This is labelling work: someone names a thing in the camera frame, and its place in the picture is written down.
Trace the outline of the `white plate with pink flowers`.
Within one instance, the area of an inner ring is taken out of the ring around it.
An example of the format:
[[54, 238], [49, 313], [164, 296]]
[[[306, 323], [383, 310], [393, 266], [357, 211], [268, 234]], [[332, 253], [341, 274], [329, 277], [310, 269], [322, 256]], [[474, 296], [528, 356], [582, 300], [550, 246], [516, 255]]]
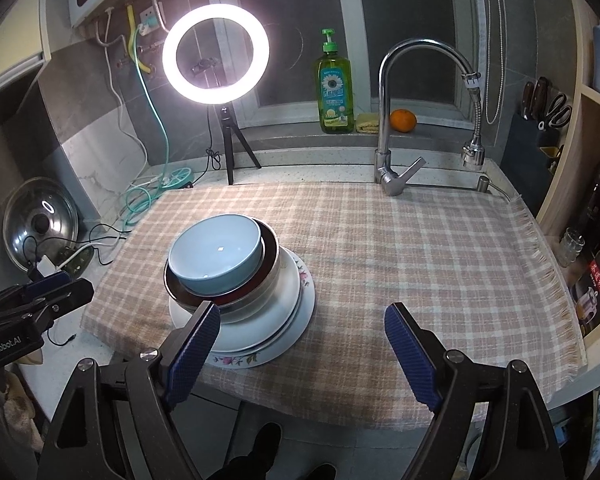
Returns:
[[223, 370], [245, 370], [271, 362], [288, 351], [308, 327], [315, 306], [314, 281], [298, 255], [288, 249], [284, 249], [284, 252], [294, 263], [294, 273], [299, 279], [298, 304], [291, 312], [291, 317], [269, 341], [261, 342], [253, 350], [240, 350], [233, 354], [213, 350], [207, 359], [209, 365]]

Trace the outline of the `stainless steel bowl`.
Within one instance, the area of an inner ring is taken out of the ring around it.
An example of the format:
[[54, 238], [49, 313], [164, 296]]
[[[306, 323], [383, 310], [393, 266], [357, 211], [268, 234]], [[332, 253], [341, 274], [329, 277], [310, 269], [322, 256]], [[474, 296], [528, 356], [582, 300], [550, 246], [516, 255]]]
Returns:
[[186, 289], [165, 263], [162, 279], [169, 298], [188, 313], [194, 313], [205, 301], [211, 302], [219, 308], [221, 320], [227, 323], [245, 320], [261, 310], [259, 301], [272, 295], [282, 257], [272, 228], [261, 220], [256, 222], [261, 230], [263, 256], [258, 270], [245, 284], [221, 296], [202, 298]]

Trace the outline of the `white plate with leaf pattern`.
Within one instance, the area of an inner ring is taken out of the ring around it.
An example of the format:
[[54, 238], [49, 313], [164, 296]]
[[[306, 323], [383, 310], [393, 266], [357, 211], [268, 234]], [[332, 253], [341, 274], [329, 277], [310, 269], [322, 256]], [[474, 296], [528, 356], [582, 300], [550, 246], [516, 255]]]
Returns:
[[258, 310], [250, 308], [248, 318], [240, 321], [221, 320], [220, 332], [212, 351], [237, 354], [252, 350], [277, 334], [291, 319], [300, 298], [300, 271], [291, 252], [282, 248], [277, 280], [267, 300], [258, 300]]

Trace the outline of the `light blue ceramic bowl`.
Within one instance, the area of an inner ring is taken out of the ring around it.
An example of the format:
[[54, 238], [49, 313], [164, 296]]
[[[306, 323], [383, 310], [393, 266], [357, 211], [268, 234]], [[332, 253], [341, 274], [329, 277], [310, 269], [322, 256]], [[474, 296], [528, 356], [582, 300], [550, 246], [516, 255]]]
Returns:
[[174, 240], [168, 267], [198, 296], [214, 297], [242, 286], [263, 256], [262, 232], [253, 218], [218, 214], [200, 220]]

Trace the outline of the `white phone charger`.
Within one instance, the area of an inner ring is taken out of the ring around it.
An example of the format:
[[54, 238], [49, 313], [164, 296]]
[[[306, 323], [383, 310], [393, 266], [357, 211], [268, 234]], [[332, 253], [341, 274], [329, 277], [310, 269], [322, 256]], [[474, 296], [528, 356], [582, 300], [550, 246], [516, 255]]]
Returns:
[[35, 263], [34, 268], [31, 272], [31, 280], [34, 282], [41, 281], [43, 278], [48, 278], [59, 272], [55, 263], [46, 255], [42, 255], [41, 259]]

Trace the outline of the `steel pot lid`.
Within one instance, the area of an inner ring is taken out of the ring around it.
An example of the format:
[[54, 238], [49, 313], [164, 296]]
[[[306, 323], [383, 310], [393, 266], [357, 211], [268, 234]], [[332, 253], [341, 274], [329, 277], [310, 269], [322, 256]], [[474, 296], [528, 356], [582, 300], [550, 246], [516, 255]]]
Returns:
[[23, 182], [7, 202], [3, 243], [10, 261], [27, 272], [44, 257], [61, 263], [76, 248], [78, 208], [69, 193], [49, 178]]

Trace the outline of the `beige plaid tablecloth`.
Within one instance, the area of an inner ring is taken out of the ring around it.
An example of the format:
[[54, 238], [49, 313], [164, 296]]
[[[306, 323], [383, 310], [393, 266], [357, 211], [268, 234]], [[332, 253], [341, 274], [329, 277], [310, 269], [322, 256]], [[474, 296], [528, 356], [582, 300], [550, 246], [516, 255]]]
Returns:
[[389, 197], [373, 183], [303, 182], [166, 193], [98, 284], [84, 330], [125, 356], [161, 344], [172, 328], [162, 282], [168, 249], [215, 214], [267, 223], [316, 288], [308, 328], [280, 358], [251, 370], [204, 368], [202, 381], [232, 396], [329, 424], [425, 426], [429, 411], [384, 333], [394, 302], [477, 363], [523, 360], [543, 396], [585, 366], [562, 272], [524, 202], [452, 188]]

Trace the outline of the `teal round power strip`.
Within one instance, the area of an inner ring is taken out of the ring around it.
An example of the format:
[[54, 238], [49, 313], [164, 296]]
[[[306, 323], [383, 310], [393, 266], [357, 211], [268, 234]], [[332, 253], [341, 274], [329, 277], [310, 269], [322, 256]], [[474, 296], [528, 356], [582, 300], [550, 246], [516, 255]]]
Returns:
[[174, 169], [166, 174], [160, 181], [162, 190], [175, 190], [182, 188], [192, 180], [192, 170], [189, 167]]

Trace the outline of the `clear drinking glass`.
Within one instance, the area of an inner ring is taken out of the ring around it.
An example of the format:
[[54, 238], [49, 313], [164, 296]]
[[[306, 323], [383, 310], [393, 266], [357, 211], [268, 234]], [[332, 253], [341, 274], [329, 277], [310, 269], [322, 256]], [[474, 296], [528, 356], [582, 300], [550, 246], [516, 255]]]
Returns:
[[559, 265], [568, 268], [571, 263], [576, 261], [584, 246], [585, 239], [576, 229], [565, 229], [555, 252]]

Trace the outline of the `black mini tripod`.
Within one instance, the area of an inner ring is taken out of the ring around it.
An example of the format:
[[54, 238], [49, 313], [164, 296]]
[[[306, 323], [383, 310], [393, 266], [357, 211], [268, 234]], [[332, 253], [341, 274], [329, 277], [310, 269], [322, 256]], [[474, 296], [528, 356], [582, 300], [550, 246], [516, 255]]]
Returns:
[[257, 169], [261, 169], [262, 165], [260, 164], [256, 154], [254, 154], [254, 151], [248, 143], [247, 139], [245, 138], [244, 134], [242, 133], [242, 130], [240, 130], [240, 128], [238, 127], [235, 116], [230, 107], [228, 105], [221, 105], [218, 108], [218, 116], [224, 144], [227, 184], [233, 185], [235, 182], [235, 155], [233, 148], [233, 138], [236, 138], [239, 141], [239, 143], [242, 144], [242, 148], [247, 153], [253, 165]]

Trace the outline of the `orange fruit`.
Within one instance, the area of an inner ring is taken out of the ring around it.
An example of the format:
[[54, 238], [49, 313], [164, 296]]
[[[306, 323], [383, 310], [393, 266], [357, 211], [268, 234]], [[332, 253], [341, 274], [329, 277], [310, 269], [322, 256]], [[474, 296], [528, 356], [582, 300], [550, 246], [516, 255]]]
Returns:
[[389, 116], [390, 127], [400, 133], [409, 133], [417, 126], [417, 117], [410, 110], [394, 110]]

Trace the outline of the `green dish soap bottle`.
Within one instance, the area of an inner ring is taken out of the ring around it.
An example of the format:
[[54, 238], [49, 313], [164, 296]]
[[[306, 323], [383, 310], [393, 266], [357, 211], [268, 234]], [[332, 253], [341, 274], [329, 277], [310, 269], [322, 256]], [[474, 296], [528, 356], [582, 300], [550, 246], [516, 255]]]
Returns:
[[335, 31], [323, 28], [322, 55], [315, 62], [318, 121], [324, 133], [354, 129], [351, 63], [339, 54]]

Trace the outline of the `black handled scissors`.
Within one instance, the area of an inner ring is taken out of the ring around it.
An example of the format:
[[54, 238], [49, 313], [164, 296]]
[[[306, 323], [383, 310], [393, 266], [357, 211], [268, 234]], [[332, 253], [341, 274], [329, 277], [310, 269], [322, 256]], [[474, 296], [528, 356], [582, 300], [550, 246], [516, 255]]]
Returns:
[[565, 93], [558, 93], [550, 103], [548, 111], [538, 122], [538, 129], [546, 131], [548, 129], [559, 130], [569, 124], [572, 113], [572, 107], [568, 104], [568, 98]]

